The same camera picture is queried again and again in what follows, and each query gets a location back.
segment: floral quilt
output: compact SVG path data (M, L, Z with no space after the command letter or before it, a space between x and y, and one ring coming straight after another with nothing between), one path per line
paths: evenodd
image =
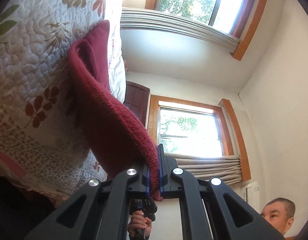
M0 175L60 199L106 180L76 118L66 52L108 19L110 87L123 101L121 12L122 0L10 0L0 16Z

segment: silver screw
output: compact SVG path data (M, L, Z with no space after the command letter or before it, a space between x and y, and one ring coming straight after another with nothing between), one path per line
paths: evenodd
M215 186L218 186L222 183L222 181L219 178L212 178L211 183Z
M180 174L183 173L183 170L182 170L181 168L175 168L175 169L173 170L173 173L176 174L176 175L180 175Z
M126 173L128 175L132 176L132 175L135 175L137 173L137 170L136 169L129 169L129 170L126 171Z
M92 187L95 187L97 186L98 184L100 183L100 181L98 179L91 179L89 182L88 182L88 185L92 186Z

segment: short dark hair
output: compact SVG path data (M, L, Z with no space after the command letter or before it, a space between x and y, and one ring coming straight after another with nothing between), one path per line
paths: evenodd
M287 199L287 198L282 198L278 197L267 203L265 206L271 205L275 202L283 202L285 205L285 210L286 210L286 216L288 219L294 217L295 214L295 204L293 201Z

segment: red towel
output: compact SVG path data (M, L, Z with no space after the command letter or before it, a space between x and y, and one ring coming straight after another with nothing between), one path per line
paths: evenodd
M107 42L103 21L68 51L80 123L100 165L111 177L143 157L150 168L151 196L159 196L157 147L144 126L109 92Z

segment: dark floor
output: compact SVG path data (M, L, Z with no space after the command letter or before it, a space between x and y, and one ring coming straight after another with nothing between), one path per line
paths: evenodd
M51 201L31 191L26 197L0 176L0 240L22 240L53 210Z

